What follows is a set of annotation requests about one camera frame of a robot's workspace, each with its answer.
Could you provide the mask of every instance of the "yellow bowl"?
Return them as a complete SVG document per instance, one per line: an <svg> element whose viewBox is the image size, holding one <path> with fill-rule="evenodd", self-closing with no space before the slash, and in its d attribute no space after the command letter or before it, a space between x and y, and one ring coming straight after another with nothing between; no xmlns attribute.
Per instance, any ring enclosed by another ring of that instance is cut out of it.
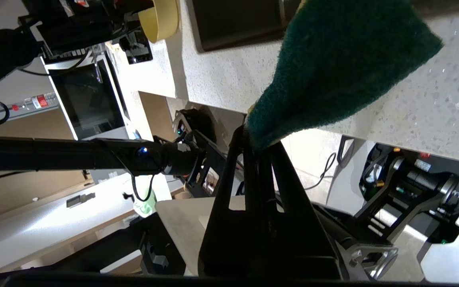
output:
<svg viewBox="0 0 459 287"><path fill-rule="evenodd" d="M155 7L140 11L139 22L146 38L155 43L173 35L178 28L177 0L154 0Z"/></svg>

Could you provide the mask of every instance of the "sponge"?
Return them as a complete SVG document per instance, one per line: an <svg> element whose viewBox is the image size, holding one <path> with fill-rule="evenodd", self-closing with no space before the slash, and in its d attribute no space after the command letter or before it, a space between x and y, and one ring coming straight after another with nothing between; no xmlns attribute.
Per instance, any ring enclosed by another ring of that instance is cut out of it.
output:
<svg viewBox="0 0 459 287"><path fill-rule="evenodd" d="M306 1L288 25L272 83L247 116L253 148L351 116L441 47L405 0Z"/></svg>

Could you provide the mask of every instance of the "green cloth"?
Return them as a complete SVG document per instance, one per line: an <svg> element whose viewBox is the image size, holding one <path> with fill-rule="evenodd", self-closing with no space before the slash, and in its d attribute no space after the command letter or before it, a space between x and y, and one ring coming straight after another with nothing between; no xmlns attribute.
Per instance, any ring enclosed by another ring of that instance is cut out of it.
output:
<svg viewBox="0 0 459 287"><path fill-rule="evenodd" d="M404 0L308 0L286 30L273 82L247 117L251 144L261 151L351 116L441 47Z"/></svg>

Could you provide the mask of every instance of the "microwave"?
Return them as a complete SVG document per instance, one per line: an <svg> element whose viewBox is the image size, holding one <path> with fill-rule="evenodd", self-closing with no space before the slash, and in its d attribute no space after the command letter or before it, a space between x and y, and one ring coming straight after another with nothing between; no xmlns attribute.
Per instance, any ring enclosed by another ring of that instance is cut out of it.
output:
<svg viewBox="0 0 459 287"><path fill-rule="evenodd" d="M76 140L124 127L126 107L107 52L90 53L75 69L49 76L58 102ZM70 57L54 63L44 61L47 73L58 73L82 58Z"/></svg>

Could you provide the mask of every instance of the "speckled countertop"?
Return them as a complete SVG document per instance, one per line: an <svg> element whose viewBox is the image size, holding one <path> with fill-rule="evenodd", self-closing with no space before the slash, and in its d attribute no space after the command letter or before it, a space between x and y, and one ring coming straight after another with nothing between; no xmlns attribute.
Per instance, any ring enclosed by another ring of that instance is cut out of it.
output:
<svg viewBox="0 0 459 287"><path fill-rule="evenodd" d="M165 40L177 98L246 112L271 82L281 42L200 53L189 7ZM381 99L328 131L459 159L459 13L427 20L445 47Z"/></svg>

